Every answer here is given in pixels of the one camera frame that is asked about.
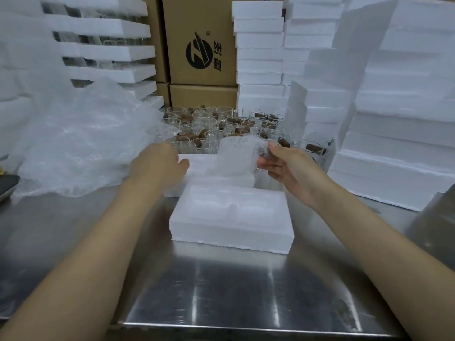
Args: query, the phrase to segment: hand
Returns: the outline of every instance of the hand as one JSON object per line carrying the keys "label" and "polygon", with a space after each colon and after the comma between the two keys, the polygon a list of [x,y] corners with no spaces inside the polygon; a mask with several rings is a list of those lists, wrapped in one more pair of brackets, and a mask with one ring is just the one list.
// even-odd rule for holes
{"label": "hand", "polygon": [[315,209],[325,191],[334,184],[314,160],[297,148],[268,144],[273,158],[258,159],[258,167],[270,177],[284,184],[286,189],[307,206]]}
{"label": "hand", "polygon": [[179,183],[190,167],[188,159],[178,162],[177,149],[170,143],[151,144],[131,162],[129,179],[161,192]]}

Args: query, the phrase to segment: forearm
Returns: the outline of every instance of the forearm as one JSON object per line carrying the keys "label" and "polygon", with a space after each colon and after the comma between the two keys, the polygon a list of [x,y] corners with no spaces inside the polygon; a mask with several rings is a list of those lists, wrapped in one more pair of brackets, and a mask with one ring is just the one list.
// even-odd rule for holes
{"label": "forearm", "polygon": [[455,335],[455,273],[333,184],[315,206],[414,340]]}
{"label": "forearm", "polygon": [[3,328],[2,340],[95,340],[117,305],[141,226],[158,188],[126,181],[88,233]]}

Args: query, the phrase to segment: left arm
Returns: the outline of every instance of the left arm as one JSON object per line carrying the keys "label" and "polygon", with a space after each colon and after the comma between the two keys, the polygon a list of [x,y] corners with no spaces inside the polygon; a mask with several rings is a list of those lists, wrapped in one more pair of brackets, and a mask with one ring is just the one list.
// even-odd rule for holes
{"label": "left arm", "polygon": [[189,167],[168,143],[146,148],[99,222],[35,289],[0,340],[100,339],[117,306],[142,224],[162,191]]}

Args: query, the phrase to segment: stainless steel table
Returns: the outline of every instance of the stainless steel table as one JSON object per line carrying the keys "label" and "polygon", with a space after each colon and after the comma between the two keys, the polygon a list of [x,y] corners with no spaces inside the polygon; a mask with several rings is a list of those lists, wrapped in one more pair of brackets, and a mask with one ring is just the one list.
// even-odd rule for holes
{"label": "stainless steel table", "polygon": [[[94,225],[115,194],[54,194],[0,206],[0,318],[9,318],[40,280]],[[176,199],[151,212],[128,269],[114,323],[219,331],[244,337],[406,338],[368,278],[314,212],[292,196],[295,241],[288,256],[172,242]],[[420,215],[365,200],[453,268],[451,200]]]}

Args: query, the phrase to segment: right hand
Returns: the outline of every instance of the right hand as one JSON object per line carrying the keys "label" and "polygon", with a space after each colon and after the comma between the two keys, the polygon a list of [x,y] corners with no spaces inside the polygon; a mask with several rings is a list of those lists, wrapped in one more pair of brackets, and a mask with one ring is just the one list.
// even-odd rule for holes
{"label": "right hand", "polygon": [[285,148],[270,142],[273,158],[258,159],[258,167],[284,184],[286,189],[307,206],[315,209],[334,182],[303,150]]}

